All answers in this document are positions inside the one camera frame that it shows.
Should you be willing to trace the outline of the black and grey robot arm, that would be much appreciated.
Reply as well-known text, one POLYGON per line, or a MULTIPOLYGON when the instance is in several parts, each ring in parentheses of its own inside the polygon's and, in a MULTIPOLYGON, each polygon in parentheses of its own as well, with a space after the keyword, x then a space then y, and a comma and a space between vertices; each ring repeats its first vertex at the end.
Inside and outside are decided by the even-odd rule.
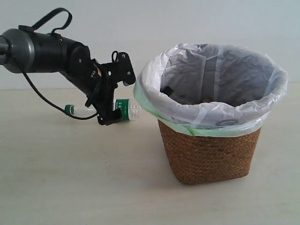
POLYGON ((41 34, 9 29, 0 37, 0 63, 14 74, 23 74, 32 89, 52 107, 62 108, 48 100, 30 80, 29 73, 60 73, 85 94, 86 107, 93 106, 100 125, 121 121, 120 109, 114 109, 114 91, 122 81, 123 63, 100 64, 90 55, 88 46, 59 34, 41 34))

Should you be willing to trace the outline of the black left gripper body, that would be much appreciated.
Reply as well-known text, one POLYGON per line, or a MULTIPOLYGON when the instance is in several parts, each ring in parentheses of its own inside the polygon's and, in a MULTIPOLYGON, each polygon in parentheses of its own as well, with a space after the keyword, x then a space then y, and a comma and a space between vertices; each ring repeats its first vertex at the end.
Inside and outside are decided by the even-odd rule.
POLYGON ((91 105, 97 111, 97 118, 111 119, 113 111, 114 84, 108 75, 108 70, 97 61, 92 61, 92 65, 97 69, 92 71, 89 81, 95 84, 91 94, 87 95, 86 107, 91 105))

